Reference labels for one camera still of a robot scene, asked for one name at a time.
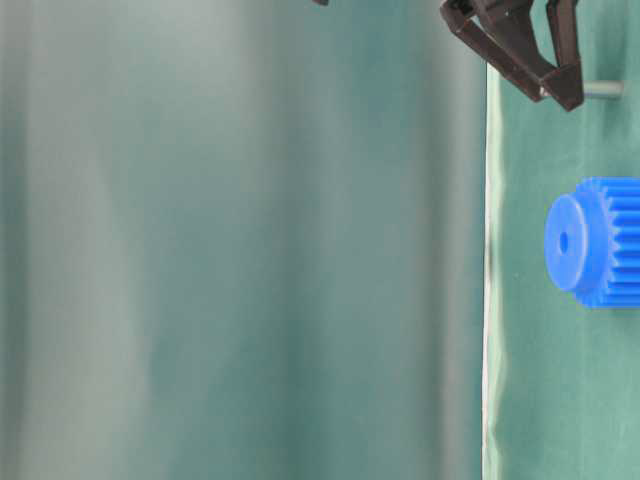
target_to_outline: gear teeth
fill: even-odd
[[[640,181],[590,179],[588,190],[601,193],[610,229],[610,262],[595,306],[640,306]]]

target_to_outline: blurred background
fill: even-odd
[[[438,4],[0,0],[1,478],[480,478]]]

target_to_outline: green cloth surface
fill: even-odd
[[[549,56],[545,2],[537,3]],[[584,177],[640,177],[640,10],[625,0],[583,1],[578,16],[585,80],[623,80],[622,100],[587,100],[565,113],[489,74],[491,480],[640,477],[640,311],[585,309],[555,288],[543,257],[555,198]]]
[[[486,70],[437,4],[0,25],[0,478],[480,476]]]

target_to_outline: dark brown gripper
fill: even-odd
[[[533,101],[547,94],[571,111],[584,101],[576,23],[578,0],[547,2],[557,65],[538,50],[530,16],[533,2],[446,0],[440,13],[454,35]]]

